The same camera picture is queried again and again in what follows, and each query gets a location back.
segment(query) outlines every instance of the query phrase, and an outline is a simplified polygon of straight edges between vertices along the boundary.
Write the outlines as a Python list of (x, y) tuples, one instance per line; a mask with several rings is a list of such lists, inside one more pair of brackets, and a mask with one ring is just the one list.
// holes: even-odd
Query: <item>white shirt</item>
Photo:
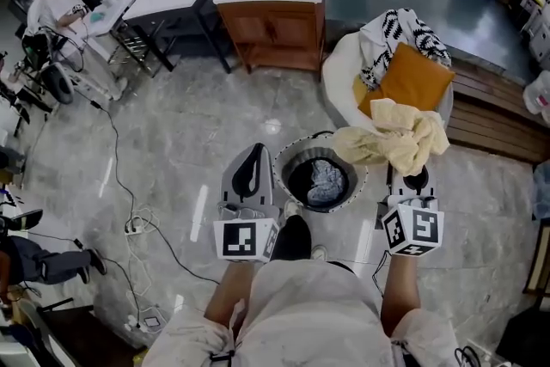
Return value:
[(0, 71), (0, 81), (2, 81), (3, 85), (6, 86), (6, 88), (13, 91), (17, 95), (25, 85), (23, 79), (21, 78), (22, 75), (19, 75), (19, 78), (17, 78), (17, 81), (15, 83), (9, 80), (9, 76), (11, 76), (11, 72), (9, 72), (8, 70), (2, 69), (2, 71)]
[(27, 30), (25, 35), (45, 34), (50, 39), (55, 34), (61, 34), (72, 41), (67, 41), (60, 49), (63, 57), (70, 57), (78, 48), (84, 46), (84, 41), (70, 28), (58, 28), (58, 20), (67, 13), (63, 11), (61, 0), (33, 0), (27, 13)]
[(172, 317), (144, 367), (225, 367), (210, 355), (235, 350), (234, 367), (404, 365), (405, 346), (422, 367), (456, 366), (450, 323), (422, 309), (409, 312), (388, 338), (363, 282), (318, 260), (273, 261), (253, 281), (242, 329), (230, 331), (183, 309)]

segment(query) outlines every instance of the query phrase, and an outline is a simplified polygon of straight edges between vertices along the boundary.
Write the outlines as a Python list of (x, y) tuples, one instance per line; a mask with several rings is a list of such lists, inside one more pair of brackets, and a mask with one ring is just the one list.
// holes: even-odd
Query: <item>white table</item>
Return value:
[(122, 18), (134, 28), (140, 39), (144, 41), (161, 63), (171, 71), (174, 69), (174, 66), (168, 61), (166, 56), (171, 45), (168, 45), (166, 51), (161, 51), (155, 41), (156, 32), (147, 34), (144, 31), (144, 27), (147, 28), (154, 25), (159, 28), (165, 21), (194, 17), (203, 35), (208, 39), (212, 49), (219, 58), (223, 68), (230, 73), (230, 67), (225, 61), (222, 51), (217, 45), (204, 17), (200, 14), (201, 8), (207, 1), (208, 0), (136, 0)]
[[(143, 68), (148, 70), (143, 61), (137, 58), (126, 46), (125, 42), (122, 41), (114, 32), (119, 25), (122, 15), (135, 1), (136, 0), (113, 0), (113, 4), (109, 7), (102, 3), (87, 13), (81, 20), (75, 21), (71, 24), (70, 28), (76, 33), (77, 37), (84, 41), (85, 44), (89, 45), (107, 60), (111, 54), (107, 53), (105, 49), (94, 40), (94, 37), (101, 37), (102, 35), (111, 34), (111, 36), (120, 43), (120, 45), (134, 60), (136, 60)], [(91, 17), (94, 13), (103, 13), (104, 17), (99, 21), (92, 22)]]

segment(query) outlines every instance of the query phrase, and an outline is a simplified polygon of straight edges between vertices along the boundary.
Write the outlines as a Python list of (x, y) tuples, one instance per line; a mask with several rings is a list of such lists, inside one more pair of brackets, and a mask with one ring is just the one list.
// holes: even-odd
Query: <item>wooden bench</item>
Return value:
[(523, 88), (479, 66), (453, 59), (452, 144), (539, 163), (550, 158), (550, 128), (523, 103)]

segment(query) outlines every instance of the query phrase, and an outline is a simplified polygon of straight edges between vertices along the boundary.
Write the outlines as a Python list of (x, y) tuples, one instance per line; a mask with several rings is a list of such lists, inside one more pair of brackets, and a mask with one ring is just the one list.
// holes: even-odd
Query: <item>vanity cabinet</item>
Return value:
[(221, 3), (217, 7), (248, 73), (254, 66), (321, 72), (324, 0)]

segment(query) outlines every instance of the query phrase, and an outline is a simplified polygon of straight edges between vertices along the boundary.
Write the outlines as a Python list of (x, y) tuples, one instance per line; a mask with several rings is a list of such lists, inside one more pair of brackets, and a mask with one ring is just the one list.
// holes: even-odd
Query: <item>bucket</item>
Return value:
[[(329, 213), (349, 205), (363, 191), (367, 181), (368, 169), (365, 166), (355, 166), (342, 161), (333, 150), (332, 137), (333, 133), (326, 131), (300, 138), (284, 147), (273, 161), (275, 181), (292, 200), (310, 211)], [(296, 168), (314, 159), (332, 163), (344, 176), (344, 192), (330, 205), (311, 205), (297, 198), (289, 189), (289, 178)]]

